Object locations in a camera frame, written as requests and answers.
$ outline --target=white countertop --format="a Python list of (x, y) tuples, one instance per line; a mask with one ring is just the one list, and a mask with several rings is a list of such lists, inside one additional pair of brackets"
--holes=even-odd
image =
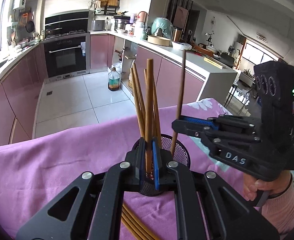
[(1, 68), (0, 68), (0, 80), (4, 77), (4, 75), (6, 73), (8, 73), (8, 71), (15, 65), (17, 64), (20, 59), (22, 59), (28, 52), (30, 52), (31, 50), (33, 50), (35, 47), (37, 47), (39, 45), (39, 43), (25, 49), (22, 50), (21, 52), (19, 52), (16, 58), (8, 60)]
[[(122, 39), (129, 40), (131, 42), (137, 43), (141, 46), (144, 46), (148, 49), (154, 50), (155, 52), (162, 54), (178, 63), (182, 63), (183, 61), (183, 52), (180, 50), (173, 49), (172, 47), (165, 47), (159, 46), (152, 43), (149, 43), (145, 40), (139, 40), (133, 35), (129, 35), (127, 33), (121, 34), (114, 31), (97, 31), (97, 32), (90, 32), (91, 35), (93, 34), (111, 34), (117, 36)], [(220, 65), (224, 65), (223, 63), (216, 61), (215, 59), (210, 58), (211, 60), (217, 62)], [(204, 61), (204, 57), (196, 55), (194, 53), (187, 53), (186, 55), (186, 67), (190, 68), (191, 70), (195, 71), (196, 73), (208, 77), (210, 73), (235, 73), (235, 70), (226, 66), (226, 68), (220, 69), (208, 62)]]

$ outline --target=built-in oven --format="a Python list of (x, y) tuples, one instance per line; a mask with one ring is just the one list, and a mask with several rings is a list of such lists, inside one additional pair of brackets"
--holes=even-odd
[(90, 34), (80, 33), (44, 41), (47, 82), (90, 72)]

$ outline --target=blue gripper pad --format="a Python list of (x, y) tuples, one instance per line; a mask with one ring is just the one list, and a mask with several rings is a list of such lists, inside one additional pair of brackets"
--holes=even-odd
[(199, 123), (199, 124), (204, 125), (204, 126), (210, 126), (214, 130), (218, 130), (218, 126), (214, 125), (213, 122), (208, 121), (208, 120), (199, 119), (199, 118), (195, 118), (195, 117), (189, 117), (189, 116), (181, 116), (180, 120)]
[(156, 153), (156, 143), (152, 141), (152, 157), (154, 162), (154, 181), (155, 181), (155, 189), (159, 190), (159, 166), (157, 161), (157, 153)]

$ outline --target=pink sleeve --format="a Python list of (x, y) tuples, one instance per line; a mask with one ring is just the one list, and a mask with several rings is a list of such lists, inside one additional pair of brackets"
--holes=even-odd
[(294, 227), (294, 188), (281, 196), (268, 199), (262, 208), (262, 215), (283, 235)]

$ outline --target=black mesh cup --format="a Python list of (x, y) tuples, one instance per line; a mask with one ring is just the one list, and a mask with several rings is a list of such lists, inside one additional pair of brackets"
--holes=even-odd
[[(161, 148), (167, 151), (170, 151), (172, 136), (167, 134), (161, 134)], [(136, 141), (132, 150), (136, 150), (139, 146), (139, 140)], [(176, 147), (173, 155), (174, 161), (177, 161), (181, 164), (184, 164), (188, 168), (190, 168), (190, 156), (186, 149), (186, 147), (179, 141), (176, 141)], [(160, 195), (162, 191), (158, 191), (155, 189), (155, 184), (152, 179), (145, 176), (142, 189), (139, 192), (142, 195), (153, 197)]]

